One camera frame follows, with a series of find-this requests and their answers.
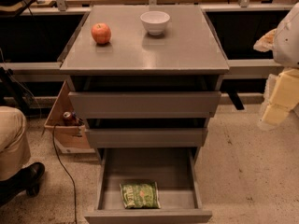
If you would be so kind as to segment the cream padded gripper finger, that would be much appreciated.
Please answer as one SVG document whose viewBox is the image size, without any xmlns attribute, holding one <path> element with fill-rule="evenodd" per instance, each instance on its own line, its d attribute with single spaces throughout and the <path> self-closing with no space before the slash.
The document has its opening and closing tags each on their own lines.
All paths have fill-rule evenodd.
<svg viewBox="0 0 299 224">
<path fill-rule="evenodd" d="M 258 127 L 272 130 L 299 105 L 299 70 L 285 68 L 266 80 Z"/>
</svg>

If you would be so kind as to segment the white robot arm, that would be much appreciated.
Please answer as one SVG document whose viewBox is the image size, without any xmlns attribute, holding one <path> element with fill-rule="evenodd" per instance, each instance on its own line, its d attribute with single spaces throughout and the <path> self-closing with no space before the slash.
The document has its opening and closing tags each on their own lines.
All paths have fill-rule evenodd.
<svg viewBox="0 0 299 224">
<path fill-rule="evenodd" d="M 258 126 L 276 128 L 299 104 L 299 3 L 286 17 L 253 45 L 255 50 L 271 50 L 273 59 L 284 67 L 277 76 L 270 75 Z"/>
</svg>

